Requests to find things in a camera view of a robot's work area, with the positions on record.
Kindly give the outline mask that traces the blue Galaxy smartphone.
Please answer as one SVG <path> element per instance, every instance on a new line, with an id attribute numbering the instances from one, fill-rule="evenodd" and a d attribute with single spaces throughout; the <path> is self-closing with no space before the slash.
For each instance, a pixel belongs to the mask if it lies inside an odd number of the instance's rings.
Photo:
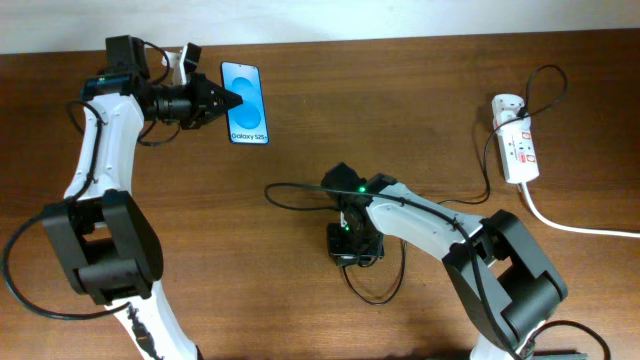
<path id="1" fill-rule="evenodd" d="M 259 69 L 255 65 L 222 62 L 221 73 L 224 88 L 242 97 L 242 104 L 227 113 L 230 142 L 243 145 L 268 144 L 268 125 Z"/>

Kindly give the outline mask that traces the white power strip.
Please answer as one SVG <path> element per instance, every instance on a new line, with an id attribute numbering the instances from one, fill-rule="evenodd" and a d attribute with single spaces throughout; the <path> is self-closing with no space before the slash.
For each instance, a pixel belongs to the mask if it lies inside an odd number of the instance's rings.
<path id="1" fill-rule="evenodd" d="M 539 176 L 539 167 L 531 134 L 531 118 L 506 125 L 494 120 L 505 181 L 527 183 Z"/>

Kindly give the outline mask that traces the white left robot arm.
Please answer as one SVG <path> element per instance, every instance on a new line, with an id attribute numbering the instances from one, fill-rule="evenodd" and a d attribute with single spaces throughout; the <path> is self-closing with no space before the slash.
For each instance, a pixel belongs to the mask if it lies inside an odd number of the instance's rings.
<path id="1" fill-rule="evenodd" d="M 240 95 L 196 68 L 199 46 L 164 56 L 170 84 L 153 80 L 147 42 L 129 35 L 106 41 L 104 72 L 86 80 L 80 105 L 85 129 L 64 199 L 44 209 L 42 224 L 72 289 L 115 316 L 145 359 L 199 359 L 161 283 L 158 236 L 132 197 L 137 145 L 147 121 L 194 130 L 242 104 Z"/>

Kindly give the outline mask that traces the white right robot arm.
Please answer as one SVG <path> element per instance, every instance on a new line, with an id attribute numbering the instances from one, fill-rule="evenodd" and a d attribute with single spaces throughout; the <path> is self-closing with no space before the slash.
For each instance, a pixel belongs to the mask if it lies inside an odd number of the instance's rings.
<path id="1" fill-rule="evenodd" d="M 336 264 L 366 267 L 395 236 L 442 262 L 479 332 L 473 359 L 509 359 L 567 297 L 568 288 L 524 224 L 499 210 L 484 218 L 412 193 L 395 178 L 361 178 L 344 163 L 321 186 L 341 213 L 327 227 Z"/>

